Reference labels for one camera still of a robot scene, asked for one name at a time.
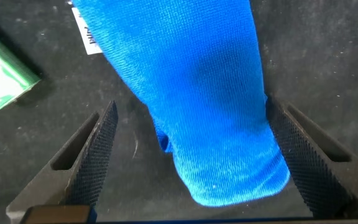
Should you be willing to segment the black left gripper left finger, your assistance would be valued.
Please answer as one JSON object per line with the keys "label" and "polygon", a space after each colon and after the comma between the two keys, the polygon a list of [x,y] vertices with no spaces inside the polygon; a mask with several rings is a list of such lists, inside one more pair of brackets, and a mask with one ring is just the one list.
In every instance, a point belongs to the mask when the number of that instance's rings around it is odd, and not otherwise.
{"label": "black left gripper left finger", "polygon": [[6,207],[11,223],[95,223],[118,122],[111,101],[93,113]]}

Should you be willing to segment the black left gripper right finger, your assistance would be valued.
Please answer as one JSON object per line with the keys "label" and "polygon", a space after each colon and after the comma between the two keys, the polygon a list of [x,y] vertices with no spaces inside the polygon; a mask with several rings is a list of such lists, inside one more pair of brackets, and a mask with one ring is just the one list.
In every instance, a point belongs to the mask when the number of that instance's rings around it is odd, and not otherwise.
{"label": "black left gripper right finger", "polygon": [[316,218],[358,218],[358,158],[291,103],[266,114],[292,179]]}

